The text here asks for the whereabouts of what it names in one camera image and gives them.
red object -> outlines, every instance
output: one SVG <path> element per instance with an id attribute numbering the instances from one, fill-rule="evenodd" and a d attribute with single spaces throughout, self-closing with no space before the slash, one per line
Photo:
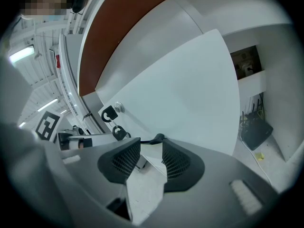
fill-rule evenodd
<path id="1" fill-rule="evenodd" d="M 57 68 L 61 68 L 59 55 L 56 55 L 56 60 L 57 60 Z"/>

floor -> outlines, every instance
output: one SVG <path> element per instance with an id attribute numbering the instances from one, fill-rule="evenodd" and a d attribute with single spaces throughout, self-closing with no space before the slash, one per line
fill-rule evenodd
<path id="1" fill-rule="evenodd" d="M 291 187 L 297 177 L 304 160 L 304 145 L 287 162 L 271 136 L 254 153 L 262 152 L 265 158 L 259 161 L 263 170 L 269 176 L 273 187 L 282 192 Z M 252 155 L 238 139 L 233 156 L 244 163 L 255 173 L 266 179 Z M 158 206 L 162 200 L 163 185 L 167 178 L 149 163 L 140 171 L 134 170 L 127 181 L 129 201 L 133 214 L 133 224 L 141 224 Z"/>

brown table top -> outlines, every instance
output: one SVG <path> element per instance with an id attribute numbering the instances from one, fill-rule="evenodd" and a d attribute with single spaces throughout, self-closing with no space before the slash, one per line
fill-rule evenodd
<path id="1" fill-rule="evenodd" d="M 95 91 L 100 75 L 130 29 L 165 0 L 105 0 L 89 29 L 82 52 L 79 94 Z"/>

ceiling light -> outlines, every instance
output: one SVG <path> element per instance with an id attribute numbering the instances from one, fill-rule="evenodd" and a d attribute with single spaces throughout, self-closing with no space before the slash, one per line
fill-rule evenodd
<path id="1" fill-rule="evenodd" d="M 19 125 L 19 127 L 22 127 L 24 124 L 25 124 L 25 122 L 21 123 L 21 124 Z"/>
<path id="2" fill-rule="evenodd" d="M 41 107 L 40 109 L 38 109 L 38 111 L 42 111 L 44 108 L 48 107 L 50 104 L 53 104 L 54 102 L 56 102 L 58 99 L 56 98 L 55 100 L 52 100 L 51 102 L 47 103 L 46 105 L 44 105 L 43 107 Z"/>
<path id="3" fill-rule="evenodd" d="M 27 48 L 25 48 L 21 51 L 16 52 L 15 54 L 11 55 L 9 57 L 9 59 L 12 63 L 15 63 L 15 62 L 17 62 L 17 61 L 19 61 L 19 60 L 21 60 L 21 59 L 23 59 L 23 58 L 25 58 L 29 55 L 34 54 L 34 52 L 35 52 L 34 47 L 30 46 L 30 47 L 27 47 Z"/>

yellow object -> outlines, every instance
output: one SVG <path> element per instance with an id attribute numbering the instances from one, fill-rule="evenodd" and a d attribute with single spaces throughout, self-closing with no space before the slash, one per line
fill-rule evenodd
<path id="1" fill-rule="evenodd" d="M 261 152 L 255 153 L 255 157 L 257 158 L 258 161 L 262 161 L 265 158 L 264 154 Z"/>

